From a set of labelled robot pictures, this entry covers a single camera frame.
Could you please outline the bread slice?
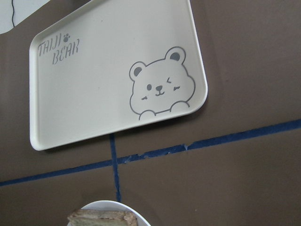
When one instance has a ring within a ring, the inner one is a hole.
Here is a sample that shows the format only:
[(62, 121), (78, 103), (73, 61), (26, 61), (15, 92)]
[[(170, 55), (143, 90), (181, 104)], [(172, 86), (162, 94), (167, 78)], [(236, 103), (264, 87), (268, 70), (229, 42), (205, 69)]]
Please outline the bread slice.
[(137, 226), (136, 215), (131, 211), (79, 209), (67, 219), (72, 226)]

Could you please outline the cream bear serving tray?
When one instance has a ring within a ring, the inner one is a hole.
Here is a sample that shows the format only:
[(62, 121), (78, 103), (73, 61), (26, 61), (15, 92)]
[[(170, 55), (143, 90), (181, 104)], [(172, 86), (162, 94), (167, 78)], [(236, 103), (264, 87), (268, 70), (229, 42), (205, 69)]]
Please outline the cream bear serving tray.
[(208, 85), (188, 0), (92, 0), (29, 49), (37, 150), (184, 116)]

